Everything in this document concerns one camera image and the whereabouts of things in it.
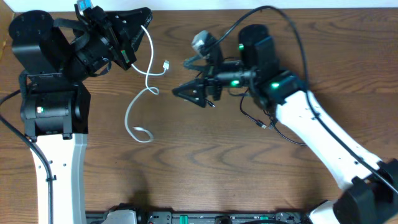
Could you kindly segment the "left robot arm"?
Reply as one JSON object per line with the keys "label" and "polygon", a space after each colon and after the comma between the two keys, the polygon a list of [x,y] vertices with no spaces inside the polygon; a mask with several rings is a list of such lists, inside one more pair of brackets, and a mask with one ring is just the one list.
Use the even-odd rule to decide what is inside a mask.
{"label": "left robot arm", "polygon": [[75,6],[76,19],[54,19],[41,10],[17,16],[9,26],[12,51],[24,67],[21,138],[33,153],[40,223],[85,223],[83,183],[91,95],[89,77],[124,70],[136,61],[147,7],[104,11]]}

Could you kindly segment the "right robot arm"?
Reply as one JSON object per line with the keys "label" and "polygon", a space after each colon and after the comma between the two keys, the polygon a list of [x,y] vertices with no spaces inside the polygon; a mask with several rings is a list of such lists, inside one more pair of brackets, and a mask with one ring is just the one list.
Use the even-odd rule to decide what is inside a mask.
{"label": "right robot arm", "polygon": [[291,129],[324,163],[342,196],[323,202],[307,215],[308,223],[384,223],[397,214],[397,161],[383,162],[351,138],[319,105],[303,80],[284,69],[267,27],[254,24],[238,35],[241,58],[226,61],[207,31],[192,40],[201,78],[173,90],[175,96],[205,107],[222,89],[248,89],[255,104],[273,122]]}

